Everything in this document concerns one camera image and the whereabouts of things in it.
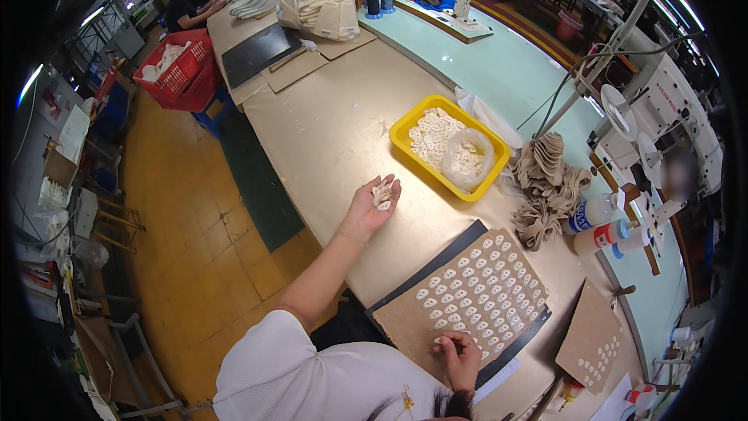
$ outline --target beige table surface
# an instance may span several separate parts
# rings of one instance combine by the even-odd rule
[[[401,179],[402,197],[395,215],[371,239],[346,279],[365,306],[412,276],[475,219],[489,229],[513,229],[510,217],[519,207],[519,198],[503,196],[493,185],[480,201],[462,202],[394,150],[390,126],[433,93],[454,100],[451,89],[375,40],[277,95],[265,88],[243,104],[277,174],[285,178],[289,197],[321,244],[332,238],[356,188],[378,174],[394,173]],[[612,285],[599,260],[577,256],[569,244],[559,237],[537,253],[525,253],[550,291],[547,303],[554,314],[518,354],[520,368],[476,406],[482,419],[502,419],[508,413],[519,417],[553,383],[559,370],[554,359],[585,276],[610,298]],[[620,309],[616,314],[626,322]],[[543,419],[588,419],[626,371],[634,383],[641,380],[633,337],[628,325],[624,327],[622,348],[626,349],[603,393],[583,393],[561,414],[556,412],[562,401],[557,398]]]

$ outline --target white plastic container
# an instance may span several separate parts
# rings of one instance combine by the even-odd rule
[[[648,246],[650,239],[652,239],[652,230],[644,226],[637,226],[631,229],[631,235],[628,239],[612,245],[612,253],[616,258],[622,258],[623,254],[629,250],[641,249],[644,246]]]
[[[566,235],[575,235],[586,229],[607,223],[616,210],[623,210],[626,195],[622,190],[614,193],[602,193],[582,202],[579,208],[561,224]]]
[[[592,254],[599,249],[606,248],[628,239],[631,236],[628,219],[621,218],[618,221],[598,226],[594,229],[587,229],[577,234],[574,238],[574,250],[581,256]]]

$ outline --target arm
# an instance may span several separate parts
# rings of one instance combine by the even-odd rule
[[[286,287],[274,309],[292,313],[304,330],[311,331],[366,248],[372,233],[394,213],[401,191],[400,181],[394,179],[394,174],[385,178],[393,183],[389,210],[379,211],[373,203],[372,188],[381,182],[379,176],[356,191],[346,219],[330,243],[312,265]]]
[[[223,1],[216,2],[211,7],[202,7],[200,10],[198,10],[198,14],[196,14],[194,18],[190,18],[189,15],[186,14],[182,18],[177,20],[176,23],[179,23],[179,25],[185,30],[189,30],[192,27],[203,23],[208,19],[208,17],[220,12],[221,9],[225,6],[226,3]]]

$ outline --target green mat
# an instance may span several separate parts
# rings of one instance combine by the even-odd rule
[[[270,252],[304,229],[247,116],[232,111],[221,123],[221,148],[249,215]]]

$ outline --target label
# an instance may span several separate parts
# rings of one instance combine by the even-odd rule
[[[614,223],[608,223],[594,230],[593,235],[595,237],[595,244],[599,249],[610,246],[612,244],[612,240],[610,237],[610,227],[613,224]]]
[[[587,201],[585,200],[582,202],[582,205],[579,205],[579,208],[575,211],[575,213],[569,217],[568,219],[568,226],[572,229],[574,232],[582,232],[585,229],[590,229],[593,227],[593,225],[589,224],[589,221],[587,221],[587,212],[585,207],[587,206]]]

